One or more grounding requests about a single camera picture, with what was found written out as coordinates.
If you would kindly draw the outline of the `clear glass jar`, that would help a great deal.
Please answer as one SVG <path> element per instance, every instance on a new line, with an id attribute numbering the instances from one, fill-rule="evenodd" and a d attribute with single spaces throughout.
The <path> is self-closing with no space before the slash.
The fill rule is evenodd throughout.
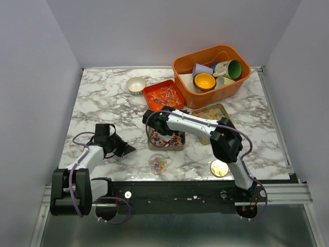
<path id="1" fill-rule="evenodd" d="M 167 159 L 162 154 L 153 154 L 149 159 L 149 167 L 152 173 L 162 174 L 167 167 Z"/>

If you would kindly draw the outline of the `brown tray with lollipops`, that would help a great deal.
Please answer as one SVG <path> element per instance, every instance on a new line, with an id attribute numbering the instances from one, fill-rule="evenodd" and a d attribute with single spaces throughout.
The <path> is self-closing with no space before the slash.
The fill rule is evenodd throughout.
<path id="1" fill-rule="evenodd" d="M 149 127 L 148 137 L 150 142 L 148 142 L 148 149 L 153 151 L 183 151 L 185 148 L 185 132 L 179 131 L 178 134 L 173 134 L 171 136 L 160 135 L 153 128 Z"/>

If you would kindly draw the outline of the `orange square candy tray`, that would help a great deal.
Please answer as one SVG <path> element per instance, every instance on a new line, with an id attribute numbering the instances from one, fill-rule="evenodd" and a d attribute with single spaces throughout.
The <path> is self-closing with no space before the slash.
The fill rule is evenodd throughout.
<path id="1" fill-rule="evenodd" d="M 150 110 L 158 111 L 164 106 L 183 110 L 185 100 L 173 80 L 147 86 L 143 95 Z"/>

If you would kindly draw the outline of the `gold tin with popsicle candies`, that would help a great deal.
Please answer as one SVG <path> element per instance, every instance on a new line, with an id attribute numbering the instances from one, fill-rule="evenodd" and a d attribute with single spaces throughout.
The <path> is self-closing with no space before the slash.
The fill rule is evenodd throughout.
<path id="1" fill-rule="evenodd" d="M 191 114 L 208 120 L 221 120 L 222 117 L 230 119 L 224 106 L 220 103 L 193 110 Z"/>

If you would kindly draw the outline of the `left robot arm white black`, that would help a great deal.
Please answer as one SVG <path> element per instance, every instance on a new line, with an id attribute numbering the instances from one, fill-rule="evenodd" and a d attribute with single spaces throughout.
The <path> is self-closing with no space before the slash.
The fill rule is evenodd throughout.
<path id="1" fill-rule="evenodd" d="M 50 212 L 53 216 L 86 216 L 92 204 L 100 200 L 109 203 L 114 197 L 110 178 L 91 179 L 92 171 L 104 160 L 124 157 L 136 149 L 125 142 L 111 123 L 97 123 L 87 143 L 72 142 L 84 147 L 81 155 L 67 168 L 57 168 L 52 174 Z"/>

